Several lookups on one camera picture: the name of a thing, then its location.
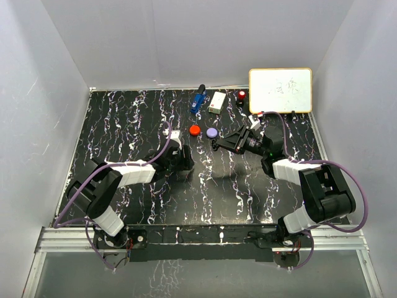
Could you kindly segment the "orange earbud charging case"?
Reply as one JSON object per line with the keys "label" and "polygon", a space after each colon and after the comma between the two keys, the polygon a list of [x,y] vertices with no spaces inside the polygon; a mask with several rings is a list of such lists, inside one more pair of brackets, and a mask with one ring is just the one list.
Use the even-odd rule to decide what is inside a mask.
{"label": "orange earbud charging case", "polygon": [[198,136],[201,133],[201,128],[198,125],[192,125],[189,128],[189,133],[191,136]]}

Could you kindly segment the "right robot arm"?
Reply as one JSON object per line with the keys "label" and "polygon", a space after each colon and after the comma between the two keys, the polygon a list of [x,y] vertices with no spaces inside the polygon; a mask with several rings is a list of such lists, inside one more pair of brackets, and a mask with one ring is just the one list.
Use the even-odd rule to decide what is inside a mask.
{"label": "right robot arm", "polygon": [[278,219],[273,232],[249,232],[251,238],[291,246],[304,230],[325,221],[353,213],[355,199],[341,170],[334,165],[302,164],[287,158],[283,132],[267,127],[263,137],[242,126],[225,138],[212,141],[212,148],[226,149],[242,155],[245,151],[259,155],[264,173],[301,187],[303,206]]}

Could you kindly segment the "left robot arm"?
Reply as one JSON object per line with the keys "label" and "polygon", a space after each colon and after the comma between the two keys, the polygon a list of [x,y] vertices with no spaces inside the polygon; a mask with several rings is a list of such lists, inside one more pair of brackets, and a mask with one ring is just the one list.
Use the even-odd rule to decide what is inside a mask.
{"label": "left robot arm", "polygon": [[132,184],[149,184],[178,171],[190,171],[194,166],[188,145],[171,141],[164,153],[146,165],[155,154],[150,153],[138,166],[108,167],[97,173],[79,193],[74,204],[102,231],[102,238],[115,248],[127,243],[128,232],[123,220],[111,208],[116,190]]}

